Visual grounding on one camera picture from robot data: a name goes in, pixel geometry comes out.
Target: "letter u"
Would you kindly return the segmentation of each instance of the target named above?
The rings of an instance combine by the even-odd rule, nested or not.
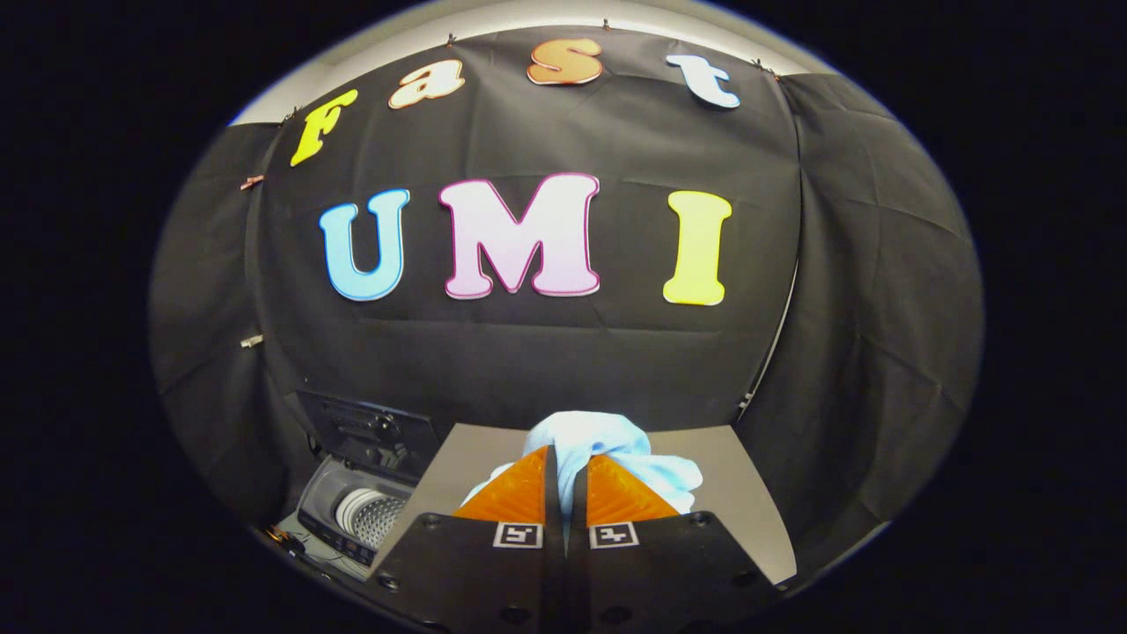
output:
[[[337,205],[321,214],[325,258],[337,292],[354,301],[373,301],[387,296],[399,284],[403,275],[402,211],[410,197],[407,189],[388,189],[367,200],[367,209],[375,215],[380,249],[380,264],[367,273],[356,268],[353,257],[352,223],[358,213],[356,205]]]

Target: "light blue cloth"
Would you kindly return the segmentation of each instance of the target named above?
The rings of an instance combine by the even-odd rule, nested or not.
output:
[[[560,511],[565,527],[570,525],[575,476],[592,456],[606,454],[638,480],[646,483],[678,514],[687,514],[695,501],[690,491],[704,482],[696,463],[676,456],[651,456],[649,437],[629,419],[602,412],[557,412],[532,428],[524,441],[522,457],[545,445],[556,446]],[[469,502],[489,482],[513,463],[494,470],[489,480],[473,488]]]

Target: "letter m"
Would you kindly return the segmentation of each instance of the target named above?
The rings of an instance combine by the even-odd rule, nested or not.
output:
[[[446,294],[480,298],[492,291],[492,279],[481,271],[479,249],[511,293],[524,283],[536,249],[542,260],[532,278],[536,292],[580,296],[597,291],[587,241],[587,212],[597,191],[594,176],[553,173],[540,182],[518,222],[488,180],[447,186],[438,194],[453,224],[454,276],[446,280]]]

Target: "orange gripper pad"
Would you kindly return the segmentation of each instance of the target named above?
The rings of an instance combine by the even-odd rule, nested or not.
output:
[[[678,515],[665,499],[607,456],[593,456],[587,464],[587,526]]]
[[[544,524],[544,461],[548,446],[513,464],[485,485],[455,518],[486,521]]]

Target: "black fabric backdrop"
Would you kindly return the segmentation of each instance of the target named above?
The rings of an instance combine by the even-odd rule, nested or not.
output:
[[[524,77],[536,44],[579,36],[602,45],[602,77],[571,87]],[[666,54],[724,68],[740,107],[695,100]],[[399,78],[452,57],[464,64],[460,90],[387,107]],[[290,168],[304,114],[353,87],[360,97],[320,152]],[[446,296],[450,222],[438,189],[488,178],[520,214],[544,176],[568,170],[601,180],[589,234],[602,288],[550,297],[525,280],[513,295]],[[239,190],[259,172],[265,181]],[[411,191],[403,277],[382,300],[352,302],[329,283],[319,214],[399,187]],[[665,203],[675,189],[733,203],[717,306],[660,295],[676,255]],[[354,232],[356,264],[371,267],[369,214]],[[968,407],[984,328],[957,200],[912,135],[841,77],[777,81],[664,37],[531,28],[393,62],[281,127],[228,128],[166,229],[154,365],[174,427],[220,498],[247,519],[276,519],[312,468],[300,413],[282,405],[299,389],[445,423],[527,429],[558,410],[621,412],[650,431],[731,422],[774,339],[796,252],[786,327],[736,431],[805,581],[895,516],[942,458]],[[212,305],[229,316],[215,319]],[[256,333],[263,345],[239,349]],[[240,452],[256,456],[243,473],[208,471]],[[263,502],[272,488],[285,492]]]

